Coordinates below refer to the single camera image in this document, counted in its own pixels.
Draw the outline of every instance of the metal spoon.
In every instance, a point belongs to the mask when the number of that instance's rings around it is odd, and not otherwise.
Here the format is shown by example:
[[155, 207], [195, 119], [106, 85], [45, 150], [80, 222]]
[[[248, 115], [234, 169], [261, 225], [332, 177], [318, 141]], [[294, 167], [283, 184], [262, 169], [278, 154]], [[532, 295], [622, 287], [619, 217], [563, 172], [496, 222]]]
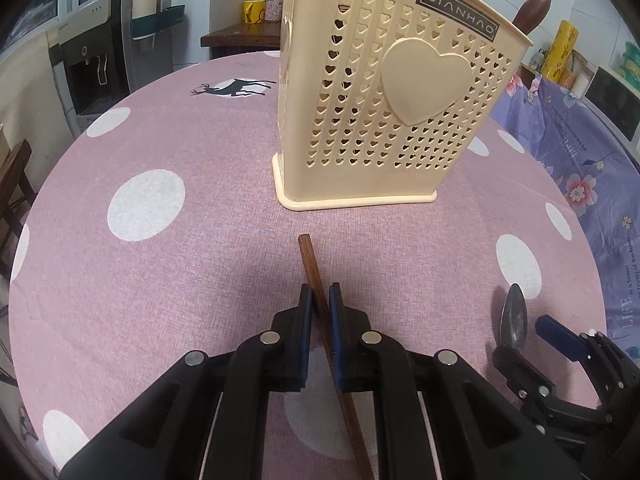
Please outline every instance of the metal spoon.
[[509, 288], [500, 318], [500, 344], [521, 351], [527, 336], [527, 305], [517, 283]]

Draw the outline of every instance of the large heart emblem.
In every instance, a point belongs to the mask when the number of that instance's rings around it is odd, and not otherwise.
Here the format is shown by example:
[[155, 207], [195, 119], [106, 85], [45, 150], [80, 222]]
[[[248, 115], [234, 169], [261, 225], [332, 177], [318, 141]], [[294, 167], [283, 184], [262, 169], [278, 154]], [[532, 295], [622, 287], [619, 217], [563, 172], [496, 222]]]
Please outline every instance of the large heart emblem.
[[382, 86], [404, 124], [426, 121], [468, 93], [471, 65], [460, 54], [439, 54], [419, 38], [396, 41], [382, 60]]

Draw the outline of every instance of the black deer print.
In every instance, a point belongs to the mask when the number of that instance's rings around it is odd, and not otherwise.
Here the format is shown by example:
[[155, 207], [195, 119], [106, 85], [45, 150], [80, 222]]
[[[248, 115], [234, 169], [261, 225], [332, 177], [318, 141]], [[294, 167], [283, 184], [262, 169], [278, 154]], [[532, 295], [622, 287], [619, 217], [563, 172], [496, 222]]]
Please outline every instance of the black deer print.
[[247, 81], [246, 79], [234, 79], [224, 88], [211, 87], [207, 83], [201, 84], [198, 88], [191, 90], [191, 95], [213, 94], [229, 97], [242, 97], [249, 95], [264, 95], [264, 92], [254, 92], [247, 90], [251, 86], [262, 86], [263, 88], [271, 88], [267, 83], [276, 84], [275, 81]]

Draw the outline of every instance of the round table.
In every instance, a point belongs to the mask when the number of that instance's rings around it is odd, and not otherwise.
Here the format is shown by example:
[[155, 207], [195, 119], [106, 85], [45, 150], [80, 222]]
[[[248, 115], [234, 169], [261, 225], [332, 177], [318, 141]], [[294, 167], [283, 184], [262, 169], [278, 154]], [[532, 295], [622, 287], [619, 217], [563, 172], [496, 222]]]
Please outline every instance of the round table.
[[[231, 351], [295, 305], [305, 232], [325, 285], [340, 282], [374, 329], [412, 351], [454, 349], [503, 392], [493, 327], [520, 283], [526, 357], [561, 396], [593, 406], [585, 374], [534, 334], [542, 314], [605, 329], [587, 240], [544, 167], [487, 119], [434, 203], [288, 211], [271, 173], [278, 62], [227, 57], [140, 89], [42, 187], [14, 263], [10, 329], [25, 406], [56, 465], [187, 351]], [[370, 394], [356, 405], [374, 456]], [[271, 396], [263, 478], [350, 479], [352, 459], [314, 340], [307, 388]]]

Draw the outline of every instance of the white polka dot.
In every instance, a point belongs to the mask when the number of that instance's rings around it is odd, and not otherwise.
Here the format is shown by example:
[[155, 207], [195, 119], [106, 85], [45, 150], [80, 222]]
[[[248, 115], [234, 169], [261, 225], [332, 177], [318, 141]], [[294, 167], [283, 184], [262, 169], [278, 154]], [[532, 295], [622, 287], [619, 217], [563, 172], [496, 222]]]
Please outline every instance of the white polka dot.
[[76, 422], [58, 410], [50, 410], [42, 421], [42, 433], [49, 453], [58, 469], [71, 460], [89, 442]]
[[[353, 394], [362, 435], [369, 455], [377, 453], [373, 397], [369, 392]], [[315, 452], [338, 460], [353, 460], [334, 381], [324, 349], [309, 354], [306, 388], [286, 394], [284, 409], [296, 436]]]
[[495, 255], [509, 285], [519, 284], [527, 300], [532, 300], [540, 293], [540, 266], [526, 243], [516, 236], [502, 235], [495, 244]]
[[29, 226], [27, 224], [22, 228], [22, 234], [20, 235], [20, 240], [18, 241], [18, 246], [15, 249], [15, 258], [14, 265], [11, 268], [11, 279], [12, 282], [16, 276], [18, 276], [18, 272], [22, 268], [22, 264], [24, 263], [24, 257], [27, 255], [27, 248], [29, 247], [30, 240]]
[[87, 137], [100, 137], [110, 132], [120, 126], [129, 117], [130, 113], [130, 108], [126, 106], [107, 110], [87, 128]]
[[[276, 82], [274, 81], [238, 77], [235, 79], [227, 79], [226, 81], [221, 81], [220, 83], [209, 86], [207, 88], [207, 93], [218, 97], [226, 97], [228, 99], [254, 97], [257, 95], [264, 95], [275, 85]], [[201, 91], [202, 87], [196, 89], [196, 92]]]
[[477, 137], [474, 137], [473, 139], [471, 139], [471, 142], [466, 148], [470, 152], [474, 152], [476, 155], [480, 155], [480, 156], [489, 155], [489, 149], [487, 148], [486, 144], [482, 142], [482, 140], [478, 139]]
[[571, 228], [569, 227], [569, 222], [566, 221], [564, 215], [560, 212], [560, 210], [554, 206], [553, 204], [547, 202], [545, 204], [546, 214], [549, 216], [549, 220], [554, 225], [558, 232], [562, 235], [562, 238], [565, 240], [571, 240], [573, 238], [573, 234], [571, 232]]
[[184, 195], [184, 182], [173, 171], [140, 173], [113, 195], [107, 211], [109, 229], [127, 242], [151, 238], [178, 216]]
[[498, 130], [498, 135], [502, 137], [502, 140], [510, 145], [514, 150], [520, 153], [524, 153], [524, 148], [522, 144], [520, 144], [516, 139], [514, 139], [511, 134], [505, 132], [504, 130]]

